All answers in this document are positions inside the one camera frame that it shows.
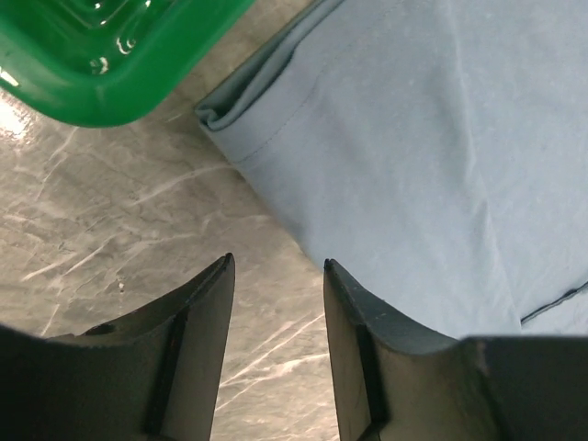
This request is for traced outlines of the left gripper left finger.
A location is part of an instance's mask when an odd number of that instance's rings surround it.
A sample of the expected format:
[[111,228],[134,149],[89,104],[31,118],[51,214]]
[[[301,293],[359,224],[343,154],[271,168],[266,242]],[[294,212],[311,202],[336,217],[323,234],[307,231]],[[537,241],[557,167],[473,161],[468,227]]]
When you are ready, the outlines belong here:
[[207,440],[235,284],[227,254],[82,334],[1,330],[4,440]]

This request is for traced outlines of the blue t-shirt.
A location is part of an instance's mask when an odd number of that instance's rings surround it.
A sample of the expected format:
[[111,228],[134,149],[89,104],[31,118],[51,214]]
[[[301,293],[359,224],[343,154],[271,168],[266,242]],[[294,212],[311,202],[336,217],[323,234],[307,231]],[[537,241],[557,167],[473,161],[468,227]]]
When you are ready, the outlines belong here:
[[423,325],[586,333],[584,1],[318,1],[196,112],[313,262]]

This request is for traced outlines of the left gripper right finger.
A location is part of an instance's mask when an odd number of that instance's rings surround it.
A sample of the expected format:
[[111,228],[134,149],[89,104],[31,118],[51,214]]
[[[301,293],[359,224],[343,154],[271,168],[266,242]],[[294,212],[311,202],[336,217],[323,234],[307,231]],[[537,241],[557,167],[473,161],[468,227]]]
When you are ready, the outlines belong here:
[[323,299],[344,440],[584,440],[587,341],[433,331],[324,264]]

